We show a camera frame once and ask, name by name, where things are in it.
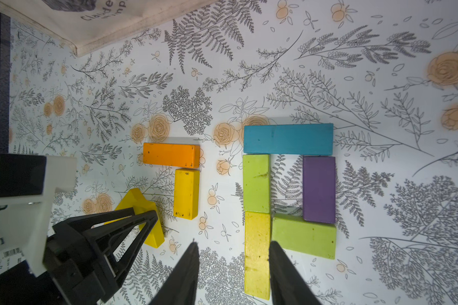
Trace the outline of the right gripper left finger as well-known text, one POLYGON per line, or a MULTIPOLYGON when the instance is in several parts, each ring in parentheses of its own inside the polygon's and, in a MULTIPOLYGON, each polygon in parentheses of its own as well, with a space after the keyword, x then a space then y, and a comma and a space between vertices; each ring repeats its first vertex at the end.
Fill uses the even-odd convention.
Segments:
POLYGON ((192 242, 150 304, 187 304, 196 301, 200 254, 192 242))

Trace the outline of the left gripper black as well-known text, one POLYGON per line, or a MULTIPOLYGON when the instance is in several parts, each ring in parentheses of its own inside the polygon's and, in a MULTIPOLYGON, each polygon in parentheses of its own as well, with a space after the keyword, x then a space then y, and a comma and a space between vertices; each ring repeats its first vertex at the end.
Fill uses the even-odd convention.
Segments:
POLYGON ((122 287, 142 244, 159 217, 133 208, 71 217, 53 226, 43 264, 66 304, 106 302, 122 287), (138 225, 143 228, 121 258, 115 250, 138 225), (98 243, 99 251, 92 246, 98 243))

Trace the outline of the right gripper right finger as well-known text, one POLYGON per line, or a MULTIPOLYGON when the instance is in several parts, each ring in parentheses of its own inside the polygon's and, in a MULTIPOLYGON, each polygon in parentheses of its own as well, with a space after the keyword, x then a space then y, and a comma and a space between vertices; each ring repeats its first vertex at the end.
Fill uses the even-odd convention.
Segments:
POLYGON ((321 305, 276 241, 269 246, 269 268, 273 304, 321 305))

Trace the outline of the lime green block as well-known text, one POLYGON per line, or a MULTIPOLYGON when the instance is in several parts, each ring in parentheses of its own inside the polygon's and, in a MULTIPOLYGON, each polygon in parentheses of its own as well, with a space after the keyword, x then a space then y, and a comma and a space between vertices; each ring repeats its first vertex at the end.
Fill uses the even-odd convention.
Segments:
POLYGON ((337 229, 332 224, 307 222, 301 217, 276 213, 272 219, 272 240, 286 250, 334 259, 337 229))

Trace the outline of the purple block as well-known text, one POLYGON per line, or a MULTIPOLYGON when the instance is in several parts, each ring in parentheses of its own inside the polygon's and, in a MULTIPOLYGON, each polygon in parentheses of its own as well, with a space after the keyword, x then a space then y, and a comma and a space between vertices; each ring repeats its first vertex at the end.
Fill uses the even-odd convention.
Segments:
POLYGON ((303 217, 305 221, 336 221, 336 168, 331 156, 304 156, 303 217))

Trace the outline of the green block small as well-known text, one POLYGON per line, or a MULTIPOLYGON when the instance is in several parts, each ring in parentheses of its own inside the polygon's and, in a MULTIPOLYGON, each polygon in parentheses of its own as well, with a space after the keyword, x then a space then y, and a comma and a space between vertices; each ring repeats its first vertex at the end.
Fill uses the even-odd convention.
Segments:
POLYGON ((270 155, 243 156, 243 204, 246 212, 269 214, 270 155))

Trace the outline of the orange long block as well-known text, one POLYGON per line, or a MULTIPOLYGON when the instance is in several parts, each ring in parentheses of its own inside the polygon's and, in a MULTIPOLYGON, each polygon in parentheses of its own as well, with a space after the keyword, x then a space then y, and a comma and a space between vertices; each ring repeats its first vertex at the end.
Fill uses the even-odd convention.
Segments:
POLYGON ((201 149, 199 145, 144 143, 143 162, 150 165, 177 166, 198 169, 201 149))

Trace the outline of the teal block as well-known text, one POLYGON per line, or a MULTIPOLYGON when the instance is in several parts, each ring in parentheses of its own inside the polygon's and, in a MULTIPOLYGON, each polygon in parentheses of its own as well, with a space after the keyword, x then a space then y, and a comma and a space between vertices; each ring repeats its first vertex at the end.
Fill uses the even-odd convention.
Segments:
POLYGON ((244 153, 331 156, 334 125, 262 125, 244 127, 244 153))

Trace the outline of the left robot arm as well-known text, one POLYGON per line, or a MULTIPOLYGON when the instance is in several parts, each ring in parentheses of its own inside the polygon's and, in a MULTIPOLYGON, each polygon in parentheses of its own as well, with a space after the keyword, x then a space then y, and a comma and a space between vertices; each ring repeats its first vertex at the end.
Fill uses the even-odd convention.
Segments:
POLYGON ((0 275, 0 304, 96 304, 122 287, 155 227, 153 210, 71 217, 51 228, 57 193, 76 182, 76 159, 0 153, 0 252, 23 260, 0 275))

